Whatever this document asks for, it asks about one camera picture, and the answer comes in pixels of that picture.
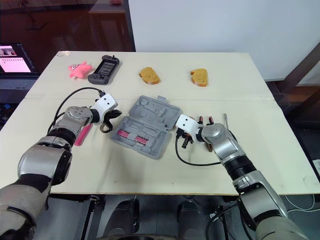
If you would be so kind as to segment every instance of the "bread slice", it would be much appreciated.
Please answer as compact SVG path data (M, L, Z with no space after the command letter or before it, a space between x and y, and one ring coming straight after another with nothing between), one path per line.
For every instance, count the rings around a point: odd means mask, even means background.
M143 81L146 84L157 84L160 82L160 79L156 72L151 67L145 67L139 73L139 76L142 77Z
M199 86L199 87L205 87L208 85L208 72L204 68L198 68L196 70L193 70L190 72L192 75L191 81Z

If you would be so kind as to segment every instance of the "gray tool case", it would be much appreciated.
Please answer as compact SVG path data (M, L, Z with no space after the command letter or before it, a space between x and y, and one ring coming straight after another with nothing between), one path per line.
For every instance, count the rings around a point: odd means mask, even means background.
M158 159L166 147L181 110L158 96L157 100L140 96L111 136L116 143L152 159Z

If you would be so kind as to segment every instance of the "laptop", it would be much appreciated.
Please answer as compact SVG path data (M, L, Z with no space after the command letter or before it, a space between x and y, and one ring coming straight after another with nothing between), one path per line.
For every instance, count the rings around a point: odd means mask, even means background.
M0 44L0 103L20 103L39 76L22 43Z

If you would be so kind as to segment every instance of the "white wall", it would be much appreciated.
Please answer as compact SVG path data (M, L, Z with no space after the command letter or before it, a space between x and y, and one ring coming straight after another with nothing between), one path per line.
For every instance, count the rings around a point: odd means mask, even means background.
M304 76L298 86L320 86L320 62Z
M137 52L246 52L285 78L320 42L320 0L129 0Z

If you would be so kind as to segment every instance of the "pink starfish toy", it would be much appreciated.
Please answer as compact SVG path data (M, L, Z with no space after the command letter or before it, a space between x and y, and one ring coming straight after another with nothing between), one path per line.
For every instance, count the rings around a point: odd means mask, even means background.
M68 66L68 69L71 71L70 78L73 76L83 79L92 70L92 66L87 64L87 61L84 61L81 64L74 64Z

